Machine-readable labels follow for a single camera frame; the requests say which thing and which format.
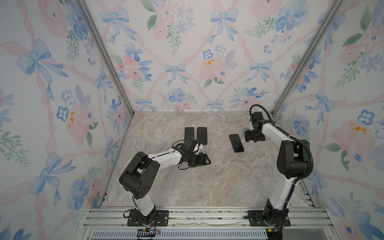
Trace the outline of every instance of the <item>blue flower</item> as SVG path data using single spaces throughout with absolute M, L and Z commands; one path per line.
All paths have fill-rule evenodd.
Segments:
M 279 18 L 276 21 L 276 30 L 292 30 L 300 27 L 308 19 L 307 0 L 296 0 L 288 2 L 279 11 Z
M 169 97 L 169 101 L 172 103 L 175 103 L 176 101 L 180 103 L 187 99 L 187 94 L 181 88 L 171 89 L 167 95 Z
M 2 108 L 4 104 L 8 106 L 13 106 L 14 103 L 11 100 L 13 100 L 13 94 L 8 94 L 4 96 L 4 92 L 0 88 L 0 108 Z
M 361 114 L 358 116 L 359 122 L 364 123 L 369 126 L 373 124 L 373 118 L 375 117 L 375 113 L 368 112 L 368 110 L 363 110 Z
M 311 127 L 310 122 L 304 115 L 298 115 L 296 120 L 293 122 L 293 128 L 296 130 L 296 134 L 302 138 L 308 136 Z
M 367 73 L 369 73 L 369 71 L 371 70 L 371 69 L 373 69 L 373 70 L 377 70 L 377 65 L 376 64 L 378 64 L 378 65 L 380 65 L 381 63 L 382 63 L 382 59 L 383 59 L 383 57 L 384 56 L 381 56 L 380 58 L 379 58 L 379 53 L 378 54 L 376 54 L 375 55 L 375 57 L 369 57 L 368 58 L 368 63 L 365 63 L 365 64 L 363 64 L 362 65 L 362 67 L 363 68 L 366 68 L 367 69 Z
M 203 52 L 204 59 L 212 58 L 214 55 L 211 52 L 211 49 L 208 49 L 207 51 Z
M 185 34 L 185 31 L 188 30 L 187 26 L 185 25 L 185 20 L 183 20 L 183 22 L 181 22 L 181 20 L 179 20 L 179 24 L 177 25 L 177 27 L 179 28 L 177 30 L 177 32 L 180 34 L 180 33 L 183 33 Z
M 366 239 L 373 239 L 372 236 L 381 240 L 384 239 L 383 233 L 377 227 L 370 224 L 371 215 L 368 212 L 354 209 L 351 210 L 350 216 Z
M 64 90 L 61 94 L 61 99 L 64 101 L 67 107 L 72 106 L 76 103 L 76 99 L 74 96 L 72 96 L 71 90 Z
M 89 193 L 90 180 L 88 176 L 81 175 L 72 184 L 71 191 L 68 193 L 67 202 L 68 209 L 79 210 L 83 204 L 84 199 Z
M 319 185 L 320 189 L 324 189 L 328 186 L 327 182 L 324 180 L 324 178 L 320 176 L 319 172 L 315 168 L 313 168 L 313 171 L 311 175 L 308 176 L 308 179 L 309 180 L 313 179 L 312 190 L 311 190 L 312 195 L 314 194 L 319 195 L 317 192 L 317 185 Z
M 58 119 L 61 119 L 63 122 L 65 122 L 67 120 L 68 113 L 69 113 L 69 110 L 67 107 L 63 108 L 62 106 L 59 106 L 58 111 L 56 113 L 56 117 Z
M 241 96 L 243 98 L 246 98 L 246 97 L 256 97 L 256 94 L 254 93 L 254 91 L 256 91 L 257 88 L 251 88 L 248 90 L 248 88 L 244 88 L 243 91 L 241 92 Z
M 124 53 L 128 57 L 131 57 L 131 55 L 133 54 L 133 56 L 135 56 L 135 61 L 140 62 L 139 54 L 143 53 L 143 50 L 141 48 L 136 49 L 133 43 L 128 43 L 128 45 L 123 44 L 123 47 L 125 48 Z
M 18 230 L 13 236 L 12 240 L 28 240 L 32 237 L 32 234 L 28 233 L 24 235 L 25 228 Z
M 111 166 L 113 166 L 113 151 L 112 151 L 112 149 L 116 149 L 118 147 L 119 147 L 118 142 L 116 141 L 115 143 L 113 143 L 112 136 L 109 136 L 107 147 L 104 150 L 104 157 L 107 158 L 108 155 L 111 155 Z
M 375 135 L 378 139 L 384 139 L 384 118 L 381 120 L 381 122 L 375 122 L 373 125 L 375 128 Z
M 10 109 L 5 109 L 5 110 L 0 112 L 0 128 L 3 126 L 3 122 L 11 122 L 12 121 L 10 118 L 6 117 L 6 115 L 8 115 L 9 110 Z
M 217 55 L 218 57 L 222 58 L 222 57 L 224 57 L 225 49 L 226 48 L 224 48 L 223 45 L 216 46 L 214 54 Z
M 195 8 L 192 8 L 192 7 L 191 7 L 191 4 L 188 3 L 188 8 L 186 9 L 187 13 L 188 13 L 189 15 L 193 15 L 193 11 L 194 11 L 194 10 L 195 10 Z
M 178 7 L 177 11 L 179 13 L 177 16 L 181 17 L 182 19 L 184 19 L 184 16 L 183 16 L 183 14 L 185 14 L 184 7 Z
M 195 26 L 195 23 L 193 23 L 193 17 L 190 17 L 189 15 L 187 15 L 185 17 L 185 20 L 187 21 L 187 25 L 192 29 L 193 26 Z
M 83 19 L 81 18 L 80 13 L 78 12 L 73 1 L 70 1 L 69 4 L 65 5 L 65 10 L 67 12 L 67 19 L 69 24 L 73 26 L 74 32 L 82 41 L 84 37 L 88 35 L 88 30 L 85 27 Z

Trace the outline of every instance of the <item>marble floor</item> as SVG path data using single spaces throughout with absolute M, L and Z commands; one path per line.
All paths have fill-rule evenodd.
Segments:
M 153 203 L 159 207 L 263 207 L 277 183 L 278 150 L 268 137 L 264 142 L 245 142 L 247 112 L 136 112 L 102 206 L 134 206 L 119 183 L 122 171 L 137 152 L 162 152 L 184 139 L 185 127 L 194 127 L 195 136 L 197 127 L 207 127 L 208 144 L 201 152 L 208 155 L 212 164 L 188 170 L 171 166 L 159 171 L 149 191 Z M 242 153 L 234 153 L 229 141 L 228 135 L 236 133 L 242 139 Z M 307 206 L 300 187 L 295 189 L 289 206 Z

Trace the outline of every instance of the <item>white robotic arm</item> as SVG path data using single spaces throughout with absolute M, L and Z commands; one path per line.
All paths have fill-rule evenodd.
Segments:
M 187 162 L 189 167 L 210 164 L 206 154 L 200 152 L 202 144 L 188 137 L 183 144 L 178 144 L 165 152 L 145 154 L 138 152 L 119 178 L 136 205 L 135 215 L 141 224 L 150 225 L 155 216 L 156 207 L 149 195 L 153 181 L 159 170 L 172 165 Z
M 264 119 L 261 112 L 251 114 L 254 106 L 261 107 L 268 115 L 268 119 Z M 253 213 L 248 213 L 245 218 L 249 218 L 250 221 L 254 219 L 254 222 L 260 224 L 259 226 L 263 226 L 263 223 L 268 226 L 281 226 L 279 229 L 277 227 L 271 230 L 271 232 L 281 234 L 284 225 L 288 224 L 288 221 L 285 220 L 289 211 L 286 208 L 287 204 L 297 182 L 312 172 L 313 158 L 308 141 L 289 135 L 272 121 L 267 110 L 261 105 L 255 104 L 252 107 L 250 108 L 251 130 L 245 131 L 245 141 L 265 141 L 265 136 L 268 136 L 279 147 L 276 165 L 280 177 L 275 191 L 266 202 L 264 211 L 256 211 L 256 213 L 253 211 Z

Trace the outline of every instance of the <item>black phone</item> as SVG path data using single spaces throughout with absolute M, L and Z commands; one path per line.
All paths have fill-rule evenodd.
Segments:
M 244 152 L 243 144 L 241 143 L 239 134 L 229 135 L 234 152 Z
M 206 127 L 198 127 L 196 140 L 198 140 L 201 144 L 207 145 L 207 128 Z
M 184 140 L 188 137 L 195 139 L 195 128 L 194 127 L 186 127 L 184 129 Z

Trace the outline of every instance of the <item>green leaf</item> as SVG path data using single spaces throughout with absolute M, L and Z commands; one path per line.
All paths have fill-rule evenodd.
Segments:
M 90 132 L 87 133 L 86 139 L 87 139 L 88 146 L 92 149 L 92 135 Z
M 157 15 L 152 15 L 149 17 L 148 21 L 147 21 L 147 28 L 148 28 L 148 31 L 151 30 L 151 28 L 153 28 L 153 26 L 157 23 Z
M 341 152 L 341 164 L 343 165 L 343 167 L 344 167 L 347 171 L 349 171 L 349 167 L 348 167 L 348 163 L 349 163 L 349 161 L 344 161 L 344 158 L 345 158 L 346 156 L 348 156 L 347 151 L 342 151 L 342 152 Z
M 149 12 L 152 12 L 152 13 L 155 13 L 155 7 L 153 6 L 153 4 L 150 2 L 150 0 L 140 0 L 141 4 L 143 4 L 143 7 L 149 11 Z
M 99 122 L 97 121 L 97 122 L 93 122 L 93 124 L 94 124 L 94 127 L 90 124 L 89 126 L 88 126 L 88 128 L 90 129 L 90 130 L 93 130 L 93 129 L 95 129 L 96 127 L 97 127 L 97 124 L 98 124 Z
M 372 13 L 369 9 L 368 5 L 365 7 L 365 11 L 362 14 L 361 20 L 360 20 L 360 28 L 365 32 L 367 30 L 368 26 L 370 25 L 372 20 Z
M 348 46 L 348 45 L 351 45 L 351 44 L 356 43 L 362 36 L 364 36 L 364 35 L 361 34 L 361 33 L 356 33 L 355 35 L 350 36 L 350 37 L 344 42 L 344 44 L 342 45 L 342 47 L 345 47 L 345 46 Z
M 10 131 L 7 131 L 5 133 L 3 133 L 3 136 L 1 138 L 6 138 L 8 137 L 8 135 L 10 134 L 11 132 Z
M 212 79 L 207 79 L 207 80 L 205 81 L 205 83 L 204 83 L 203 88 L 208 87 L 209 85 L 211 85 L 211 83 L 212 83 Z
M 325 145 L 324 148 L 331 152 L 338 152 L 340 150 L 340 146 L 337 143 L 330 143 Z

